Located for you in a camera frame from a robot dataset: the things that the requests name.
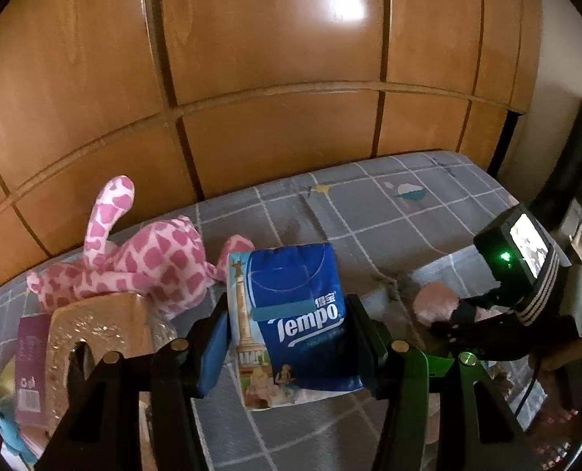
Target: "wall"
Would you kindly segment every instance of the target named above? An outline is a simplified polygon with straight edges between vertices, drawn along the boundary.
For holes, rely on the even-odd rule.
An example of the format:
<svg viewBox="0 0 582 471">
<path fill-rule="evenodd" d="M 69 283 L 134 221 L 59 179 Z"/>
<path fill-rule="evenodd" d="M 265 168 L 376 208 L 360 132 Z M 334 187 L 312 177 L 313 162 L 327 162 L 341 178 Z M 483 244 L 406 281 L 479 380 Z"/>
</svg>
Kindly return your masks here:
<svg viewBox="0 0 582 471">
<path fill-rule="evenodd" d="M 355 159 L 458 150 L 486 167 L 525 113 L 540 0 L 11 0 L 0 15 L 0 285 L 120 227 Z"/>
<path fill-rule="evenodd" d="M 540 63 L 514 155 L 499 180 L 523 202 L 531 202 L 552 172 L 582 99 L 582 18 L 569 0 L 541 0 Z"/>
</svg>

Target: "pink spotted fabric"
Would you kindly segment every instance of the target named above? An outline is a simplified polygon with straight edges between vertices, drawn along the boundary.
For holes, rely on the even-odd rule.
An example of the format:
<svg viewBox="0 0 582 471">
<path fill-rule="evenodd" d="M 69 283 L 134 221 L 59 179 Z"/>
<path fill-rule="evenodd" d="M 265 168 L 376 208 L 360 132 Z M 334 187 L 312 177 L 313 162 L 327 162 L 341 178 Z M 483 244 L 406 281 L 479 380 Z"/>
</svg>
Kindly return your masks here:
<svg viewBox="0 0 582 471">
<path fill-rule="evenodd" d="M 171 319 L 197 306 L 216 280 L 225 281 L 230 253 L 254 249 L 245 237 L 232 236 L 217 265 L 210 264 L 202 239 L 186 216 L 150 223 L 117 246 L 108 234 L 133 202 L 133 182 L 126 176 L 110 179 L 95 201 L 82 256 L 75 262 L 53 264 L 41 275 L 27 274 L 27 285 L 38 295 L 43 311 L 127 291 L 149 295 Z"/>
</svg>

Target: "blue plush toy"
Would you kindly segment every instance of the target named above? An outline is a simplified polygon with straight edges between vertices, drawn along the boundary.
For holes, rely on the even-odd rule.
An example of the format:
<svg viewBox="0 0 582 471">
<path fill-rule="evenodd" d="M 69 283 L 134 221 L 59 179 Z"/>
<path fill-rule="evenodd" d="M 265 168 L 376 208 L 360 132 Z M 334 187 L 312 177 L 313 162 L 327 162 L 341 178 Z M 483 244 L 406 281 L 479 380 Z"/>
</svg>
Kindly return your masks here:
<svg viewBox="0 0 582 471">
<path fill-rule="evenodd" d="M 30 466 L 36 464 L 38 459 L 23 442 L 14 420 L 14 398 L 10 396 L 0 398 L 0 434 L 13 455 L 20 455 Z"/>
</svg>

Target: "device screen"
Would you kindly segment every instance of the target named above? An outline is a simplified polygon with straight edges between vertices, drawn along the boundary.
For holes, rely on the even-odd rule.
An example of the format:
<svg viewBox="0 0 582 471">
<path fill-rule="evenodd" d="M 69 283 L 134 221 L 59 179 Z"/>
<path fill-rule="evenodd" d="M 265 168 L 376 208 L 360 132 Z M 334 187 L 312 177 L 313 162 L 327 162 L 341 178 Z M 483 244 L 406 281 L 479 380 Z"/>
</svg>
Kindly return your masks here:
<svg viewBox="0 0 582 471">
<path fill-rule="evenodd" d="M 516 224 L 512 226 L 511 237 L 520 253 L 522 253 L 522 257 L 528 264 L 533 276 L 537 278 L 541 266 L 544 265 L 546 260 L 548 248 L 526 214 L 522 214 Z"/>
</svg>

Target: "bed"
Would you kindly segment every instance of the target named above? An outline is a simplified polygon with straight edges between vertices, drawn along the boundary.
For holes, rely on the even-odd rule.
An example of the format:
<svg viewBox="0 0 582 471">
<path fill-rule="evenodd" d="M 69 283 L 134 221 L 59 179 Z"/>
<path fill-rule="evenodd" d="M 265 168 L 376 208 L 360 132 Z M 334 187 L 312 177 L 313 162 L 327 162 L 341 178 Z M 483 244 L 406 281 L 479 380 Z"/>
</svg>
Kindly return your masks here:
<svg viewBox="0 0 582 471">
<path fill-rule="evenodd" d="M 428 281 L 443 281 L 459 295 L 483 294 L 494 279 L 472 246 L 472 237 L 509 207 L 509 193 L 463 155 L 416 152 L 345 164 L 262 184 L 203 201 L 167 216 L 185 214 L 196 224 L 215 261 L 232 234 L 256 248 L 331 242 L 344 293 L 361 296 L 370 316 L 393 336 L 427 348 L 411 319 L 410 302 Z M 112 239 L 123 242 L 140 226 Z M 67 256 L 74 258 L 74 251 Z M 210 314 L 222 287 L 174 319 L 185 335 Z M 23 276 L 0 289 L 0 363 L 14 352 L 23 314 L 38 312 Z M 527 361 L 504 363 L 515 386 L 515 407 L 530 380 Z M 536 387 L 521 413 L 526 427 L 545 394 Z M 226 366 L 211 394 L 195 401 L 209 462 L 215 469 L 369 469 L 386 401 L 358 391 L 310 404 L 246 412 Z M 435 449 L 427 451 L 432 466 Z"/>
</svg>

